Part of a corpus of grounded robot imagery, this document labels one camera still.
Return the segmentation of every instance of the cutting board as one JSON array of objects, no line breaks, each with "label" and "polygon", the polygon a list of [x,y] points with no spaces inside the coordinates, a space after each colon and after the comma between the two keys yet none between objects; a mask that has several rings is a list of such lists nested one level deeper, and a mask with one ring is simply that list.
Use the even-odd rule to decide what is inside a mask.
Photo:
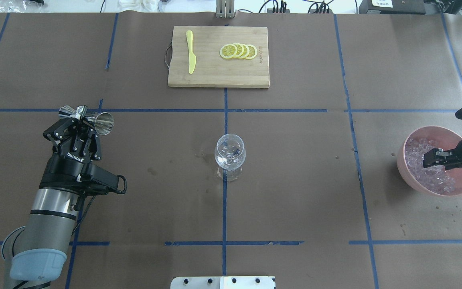
[{"label": "cutting board", "polygon": [[[197,64],[188,73],[186,31],[194,33]],[[251,60],[223,59],[220,48],[229,43],[252,44],[258,55]],[[189,88],[268,88],[268,30],[266,27],[174,26],[168,86]]]}]

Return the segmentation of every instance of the knife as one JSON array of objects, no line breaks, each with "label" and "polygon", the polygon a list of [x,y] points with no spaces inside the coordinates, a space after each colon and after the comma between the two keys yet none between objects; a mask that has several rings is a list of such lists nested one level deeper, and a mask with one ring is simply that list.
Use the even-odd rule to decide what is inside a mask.
[{"label": "knife", "polygon": [[194,73],[196,69],[196,55],[194,54],[194,33],[192,31],[186,32],[186,42],[188,43],[188,73]]}]

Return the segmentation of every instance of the white mounting plate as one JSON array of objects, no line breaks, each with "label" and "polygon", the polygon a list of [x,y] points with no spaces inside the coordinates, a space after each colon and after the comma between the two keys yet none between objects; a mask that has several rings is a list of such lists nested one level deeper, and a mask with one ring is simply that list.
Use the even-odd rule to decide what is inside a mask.
[{"label": "white mounting plate", "polygon": [[275,279],[271,276],[176,277],[170,289],[275,289]]}]

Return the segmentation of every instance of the wine glass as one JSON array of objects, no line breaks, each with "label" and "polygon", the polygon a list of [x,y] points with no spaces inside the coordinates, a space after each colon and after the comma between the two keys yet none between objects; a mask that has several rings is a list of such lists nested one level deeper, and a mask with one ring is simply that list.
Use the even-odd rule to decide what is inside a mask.
[{"label": "wine glass", "polygon": [[220,137],[215,147],[215,161],[219,165],[218,175],[224,181],[235,181],[242,173],[245,161],[243,140],[235,134]]}]

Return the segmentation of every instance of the bowl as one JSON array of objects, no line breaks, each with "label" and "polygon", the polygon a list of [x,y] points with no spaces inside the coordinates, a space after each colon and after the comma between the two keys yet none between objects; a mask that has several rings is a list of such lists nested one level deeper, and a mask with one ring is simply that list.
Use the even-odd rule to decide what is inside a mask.
[{"label": "bowl", "polygon": [[455,180],[455,190],[453,192],[447,194],[440,194],[436,192],[432,192],[422,184],[420,184],[415,177],[409,172],[409,168],[407,167],[407,162],[405,161],[405,147],[407,145],[407,141],[409,139],[420,139],[420,138],[427,138],[433,139],[436,141],[436,146],[443,150],[451,150],[457,146],[462,140],[455,132],[447,129],[442,128],[441,126],[424,126],[422,128],[418,128],[407,138],[405,138],[404,143],[400,147],[400,150],[397,154],[397,167],[400,175],[404,179],[404,181],[413,189],[418,192],[422,192],[428,195],[433,196],[458,196],[462,195],[462,168],[461,169],[451,169],[448,170],[447,173],[449,176],[453,177]]}]

